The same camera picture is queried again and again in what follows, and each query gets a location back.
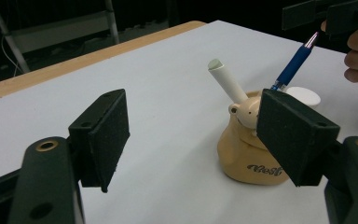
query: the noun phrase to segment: table surface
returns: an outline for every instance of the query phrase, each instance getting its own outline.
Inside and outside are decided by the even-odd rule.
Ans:
[[[262,90],[301,43],[223,21],[190,24],[153,44],[112,47],[126,53],[104,49],[1,82],[0,175],[20,168],[33,142],[67,137],[100,95],[124,89],[131,137],[109,192],[81,189],[87,223],[328,223],[325,179],[244,184],[224,175],[216,152],[232,102],[208,62],[220,59],[245,91]],[[316,110],[341,127],[338,141],[358,135],[358,83],[343,77],[344,56],[314,48],[289,85],[321,96]],[[43,78],[26,80],[36,74]]]

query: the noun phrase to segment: blue pen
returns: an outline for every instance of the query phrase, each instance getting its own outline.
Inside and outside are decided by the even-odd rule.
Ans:
[[[310,56],[310,52],[315,46],[316,40],[318,39],[318,32],[316,32],[310,39],[304,43],[296,52],[295,56],[293,56],[292,60],[286,67],[283,69],[281,74],[276,79],[274,85],[272,85],[271,89],[274,91],[283,91],[283,89],[289,84],[292,78],[295,76],[297,70],[300,66],[307,60],[308,56]]]

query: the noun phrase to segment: figurine ear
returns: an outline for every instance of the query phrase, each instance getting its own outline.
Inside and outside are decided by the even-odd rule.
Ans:
[[[230,115],[237,115],[238,108],[240,108],[240,105],[232,104],[228,107],[228,112]]]

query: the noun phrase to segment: beige figurine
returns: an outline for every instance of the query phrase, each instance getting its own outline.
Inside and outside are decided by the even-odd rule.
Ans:
[[[247,94],[219,60],[208,64],[209,71],[234,104],[228,108],[230,120],[217,144],[219,161],[229,177],[259,185],[281,184],[289,177],[256,134],[259,91]]]

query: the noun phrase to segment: wooden table edge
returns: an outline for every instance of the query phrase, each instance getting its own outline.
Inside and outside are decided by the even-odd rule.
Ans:
[[[109,59],[122,53],[129,52],[133,49],[138,49],[158,42],[159,40],[196,29],[204,24],[205,22],[202,21],[189,21],[150,35],[144,35],[136,39],[114,45],[106,49],[100,49],[62,63],[56,63],[18,77],[0,81],[0,97],[4,97],[16,91],[24,90],[32,87],[33,85],[48,81],[55,77],[60,77],[77,69]]]

